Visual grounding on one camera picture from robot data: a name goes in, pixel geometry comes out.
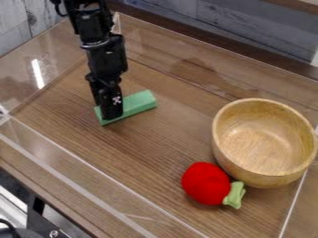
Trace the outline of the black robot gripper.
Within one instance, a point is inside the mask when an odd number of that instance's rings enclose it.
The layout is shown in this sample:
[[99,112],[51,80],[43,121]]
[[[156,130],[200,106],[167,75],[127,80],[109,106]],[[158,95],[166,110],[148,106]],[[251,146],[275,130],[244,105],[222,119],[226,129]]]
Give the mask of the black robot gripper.
[[123,114],[121,90],[117,86],[120,75],[128,70],[124,37],[112,33],[107,40],[84,44],[88,67],[95,76],[88,79],[95,104],[99,105],[101,118],[113,120]]

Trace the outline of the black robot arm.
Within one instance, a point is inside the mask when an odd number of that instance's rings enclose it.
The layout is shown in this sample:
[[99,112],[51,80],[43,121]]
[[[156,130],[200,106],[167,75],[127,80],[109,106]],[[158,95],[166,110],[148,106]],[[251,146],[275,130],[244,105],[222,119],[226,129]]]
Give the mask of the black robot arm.
[[85,51],[89,83],[104,120],[123,115],[120,75],[128,70],[124,37],[113,33],[113,14],[105,0],[49,0],[60,17],[71,21],[80,48]]

